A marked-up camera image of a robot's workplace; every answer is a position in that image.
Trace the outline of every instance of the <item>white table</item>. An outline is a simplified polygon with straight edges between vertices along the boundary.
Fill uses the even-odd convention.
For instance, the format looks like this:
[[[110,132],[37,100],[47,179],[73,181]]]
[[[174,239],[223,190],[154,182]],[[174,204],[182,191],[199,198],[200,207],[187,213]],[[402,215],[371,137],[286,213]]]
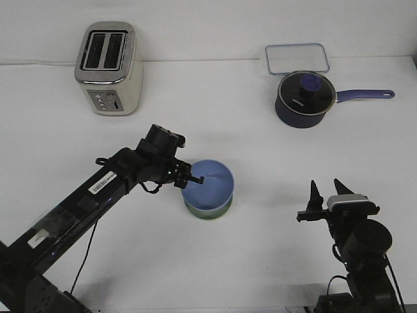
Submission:
[[[296,221],[314,179],[327,200],[337,177],[380,205],[388,255],[406,303],[417,301],[417,70],[410,57],[331,59],[337,90],[393,89],[391,100],[336,104],[316,127],[274,110],[278,78],[261,60],[145,63],[139,109],[93,113],[73,67],[0,67],[0,240],[9,245],[151,124],[186,137],[177,158],[213,158],[235,176],[217,220],[185,208],[180,190],[136,188],[98,223],[74,295],[94,309],[314,305],[345,274],[325,221]],[[48,272],[69,290],[90,232]],[[347,290],[335,281],[331,291]]]

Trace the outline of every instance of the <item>barcode sticker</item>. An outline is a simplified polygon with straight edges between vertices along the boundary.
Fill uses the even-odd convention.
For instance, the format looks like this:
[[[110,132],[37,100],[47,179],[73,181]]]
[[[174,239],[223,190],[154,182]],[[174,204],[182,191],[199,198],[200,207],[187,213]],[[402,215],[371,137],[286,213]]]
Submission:
[[[93,186],[89,188],[89,192],[92,194],[98,194],[100,190],[104,188],[108,183],[110,183],[114,178],[116,178],[116,173],[113,173],[112,171],[109,171],[101,180],[99,180],[97,183],[95,183]]]

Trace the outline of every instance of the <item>blue saucepan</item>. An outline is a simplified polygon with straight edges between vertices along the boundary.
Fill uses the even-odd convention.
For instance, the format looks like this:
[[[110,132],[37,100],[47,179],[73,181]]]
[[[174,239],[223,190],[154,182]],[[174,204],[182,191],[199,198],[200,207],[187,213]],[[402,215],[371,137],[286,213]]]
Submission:
[[[394,98],[392,90],[338,91],[324,76],[307,70],[292,72],[278,86],[275,110],[289,126],[309,128],[320,123],[335,102],[357,98]]]

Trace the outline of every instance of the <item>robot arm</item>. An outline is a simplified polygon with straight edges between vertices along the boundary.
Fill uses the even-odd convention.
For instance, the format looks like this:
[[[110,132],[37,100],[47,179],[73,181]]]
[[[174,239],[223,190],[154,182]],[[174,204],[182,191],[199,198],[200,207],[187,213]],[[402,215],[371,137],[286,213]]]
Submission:
[[[391,234],[381,223],[367,218],[376,215],[379,207],[367,197],[353,193],[337,179],[334,184],[338,194],[328,199],[328,209],[323,210],[323,198],[312,181],[307,209],[298,212],[297,220],[327,221],[335,241],[335,257],[348,272],[347,283],[352,295],[322,295],[315,313],[400,313],[395,291],[385,271]],[[343,309],[336,308],[338,303]]]
[[[90,312],[69,293],[61,293],[42,275],[97,220],[137,184],[152,181],[185,188],[191,165],[175,158],[185,138],[153,125],[135,150],[123,148],[93,176],[42,217],[9,247],[0,242],[0,300],[12,313]]]

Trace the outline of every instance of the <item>toaster control panel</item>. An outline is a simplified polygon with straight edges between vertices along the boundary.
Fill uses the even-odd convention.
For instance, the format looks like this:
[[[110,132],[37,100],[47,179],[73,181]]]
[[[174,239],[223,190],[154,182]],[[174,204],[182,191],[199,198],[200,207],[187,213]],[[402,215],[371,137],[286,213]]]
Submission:
[[[87,90],[90,98],[98,111],[121,112],[123,111],[116,90]]]

